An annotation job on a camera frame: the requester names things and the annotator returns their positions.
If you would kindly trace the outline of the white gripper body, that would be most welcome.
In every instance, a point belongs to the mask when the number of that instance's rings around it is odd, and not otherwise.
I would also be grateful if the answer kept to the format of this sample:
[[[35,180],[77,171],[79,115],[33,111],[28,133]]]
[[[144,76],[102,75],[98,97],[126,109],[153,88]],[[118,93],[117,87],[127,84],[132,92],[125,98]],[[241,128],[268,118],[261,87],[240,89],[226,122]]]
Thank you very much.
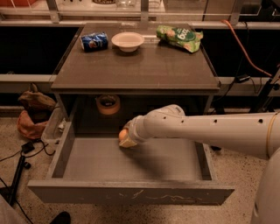
[[[129,138],[140,144],[149,138],[149,133],[144,127],[144,116],[139,115],[128,122]]]

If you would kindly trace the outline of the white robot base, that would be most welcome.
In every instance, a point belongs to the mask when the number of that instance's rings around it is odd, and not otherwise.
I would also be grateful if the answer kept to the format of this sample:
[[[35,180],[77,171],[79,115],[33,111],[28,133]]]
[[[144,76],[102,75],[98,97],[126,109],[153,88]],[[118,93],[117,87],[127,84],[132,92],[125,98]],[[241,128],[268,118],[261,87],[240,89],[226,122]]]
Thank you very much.
[[[280,149],[263,171],[250,224],[280,224]]]

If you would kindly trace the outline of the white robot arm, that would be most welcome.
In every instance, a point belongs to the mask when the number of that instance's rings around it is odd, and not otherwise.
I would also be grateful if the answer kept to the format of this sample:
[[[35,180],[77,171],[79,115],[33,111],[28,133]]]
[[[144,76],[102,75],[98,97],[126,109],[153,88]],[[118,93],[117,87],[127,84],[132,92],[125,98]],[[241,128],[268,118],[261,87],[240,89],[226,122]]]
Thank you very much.
[[[131,148],[150,138],[186,138],[259,158],[280,148],[280,114],[191,115],[175,104],[152,110],[127,122],[119,145]]]

